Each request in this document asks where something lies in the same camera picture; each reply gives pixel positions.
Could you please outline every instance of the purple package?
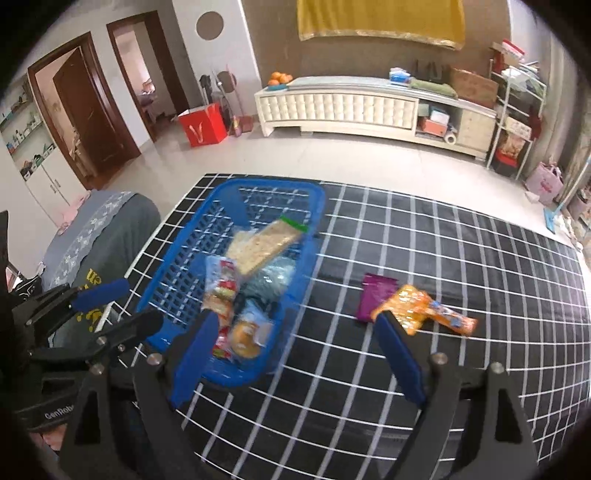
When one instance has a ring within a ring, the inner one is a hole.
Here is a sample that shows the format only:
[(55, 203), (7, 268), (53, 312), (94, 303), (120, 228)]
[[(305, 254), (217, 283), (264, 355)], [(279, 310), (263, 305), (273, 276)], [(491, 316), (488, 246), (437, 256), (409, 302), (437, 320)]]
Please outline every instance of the purple package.
[(373, 309), (398, 291), (398, 281), (394, 278), (382, 277), (366, 273), (363, 276), (363, 292), (357, 308), (357, 319), (360, 322), (371, 322)]

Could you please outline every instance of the orange snack bag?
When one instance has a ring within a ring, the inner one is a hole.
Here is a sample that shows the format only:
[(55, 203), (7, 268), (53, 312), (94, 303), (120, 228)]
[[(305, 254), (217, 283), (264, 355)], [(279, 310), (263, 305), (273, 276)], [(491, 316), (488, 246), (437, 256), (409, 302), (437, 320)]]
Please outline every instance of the orange snack bag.
[(375, 322), (381, 312), (388, 310), (408, 335), (414, 335), (427, 318), (425, 309), (429, 303), (431, 303), (429, 295), (407, 284), (374, 309), (371, 312), (371, 319)]
[(474, 333), (474, 329), (478, 322), (476, 319), (464, 317), (464, 315), (454, 312), (452, 309), (441, 305), (435, 300), (429, 302), (429, 305), (425, 308), (424, 312), (437, 323), (441, 323), (460, 335), (470, 336)]

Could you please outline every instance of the snack package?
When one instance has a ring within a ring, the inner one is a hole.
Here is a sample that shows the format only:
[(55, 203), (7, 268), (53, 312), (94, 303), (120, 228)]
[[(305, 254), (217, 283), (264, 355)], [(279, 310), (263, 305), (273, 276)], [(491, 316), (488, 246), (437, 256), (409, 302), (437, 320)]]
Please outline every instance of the snack package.
[(441, 305), (435, 300), (432, 300), (429, 303), (425, 309), (425, 314), (427, 314), (437, 323), (441, 323), (454, 332), (466, 336), (470, 336), (472, 333), (474, 333), (474, 329), (476, 328), (476, 324), (478, 322), (476, 319), (464, 317), (464, 315), (454, 312), (452, 309)]
[(222, 360), (230, 360), (232, 358), (232, 353), (228, 345), (229, 331), (230, 327), (224, 327), (217, 334), (217, 341), (212, 350), (212, 355), (214, 357), (220, 358)]
[(430, 302), (429, 295), (407, 284), (374, 309), (371, 319), (375, 321), (381, 312), (388, 310), (392, 312), (408, 335), (414, 335), (427, 318), (425, 308)]
[(221, 299), (219, 297), (216, 297), (212, 293), (206, 293), (203, 296), (203, 303), (201, 304), (201, 309), (209, 309), (212, 312), (217, 313), (220, 330), (224, 327), (229, 327), (232, 324), (234, 310), (232, 302), (230, 300)]
[(236, 262), (230, 258), (209, 255), (205, 265), (205, 292), (232, 301), (240, 288)]
[(231, 258), (236, 261), (238, 272), (250, 277), (254, 272), (269, 263), (291, 244), (298, 241), (307, 227), (284, 216), (255, 233)]
[(268, 265), (256, 272), (241, 292), (247, 297), (256, 297), (264, 303), (281, 297), (290, 286), (296, 261), (288, 257), (275, 257)]
[(254, 359), (261, 354), (271, 334), (273, 323), (252, 300), (238, 317), (228, 336), (232, 352), (238, 359)]
[(366, 273), (363, 276), (363, 292), (357, 309), (360, 322), (371, 322), (371, 312), (398, 290), (398, 281), (393, 278)]
[(240, 230), (234, 228), (232, 242), (228, 246), (226, 251), (226, 257), (235, 258), (242, 251), (242, 248), (250, 240), (250, 238), (256, 233), (256, 230)]

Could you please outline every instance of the door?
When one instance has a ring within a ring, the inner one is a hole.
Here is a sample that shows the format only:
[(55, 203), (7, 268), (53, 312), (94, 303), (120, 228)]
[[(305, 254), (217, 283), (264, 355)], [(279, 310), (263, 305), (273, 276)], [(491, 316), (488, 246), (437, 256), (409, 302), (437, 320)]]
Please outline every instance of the door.
[(65, 200), (72, 205), (78, 198), (86, 193), (86, 189), (76, 177), (74, 171), (61, 151), (54, 149), (49, 156), (43, 160), (41, 168), (60, 191)]
[(36, 169), (27, 180), (27, 187), (51, 221), (60, 226), (64, 212), (70, 207), (43, 168)]
[(79, 48), (57, 71), (53, 83), (96, 169), (103, 172), (123, 164), (122, 139), (106, 115)]
[(156, 55), (156, 60), (158, 61), (158, 66), (160, 66), (160, 70), (162, 71), (162, 77), (164, 78), (164, 83), (166, 83), (168, 94), (173, 101), (174, 109), (177, 114), (183, 113), (189, 109), (189, 102), (184, 94), (181, 81), (178, 79), (177, 69), (174, 66), (173, 58), (168, 49), (158, 12), (148, 12), (145, 16), (144, 23), (148, 31), (150, 43), (154, 49), (154, 54)]

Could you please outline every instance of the tissue box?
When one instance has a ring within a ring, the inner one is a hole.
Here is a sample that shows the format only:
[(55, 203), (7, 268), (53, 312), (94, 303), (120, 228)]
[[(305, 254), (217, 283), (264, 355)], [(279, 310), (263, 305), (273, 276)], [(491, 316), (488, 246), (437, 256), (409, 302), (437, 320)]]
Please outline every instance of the tissue box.
[(447, 124), (440, 124), (429, 118), (421, 118), (418, 126), (423, 132), (436, 135), (438, 137), (444, 137), (445, 133), (447, 132)]
[(429, 111), (429, 118), (434, 122), (443, 125), (447, 125), (449, 123), (449, 115), (443, 109), (431, 106)]

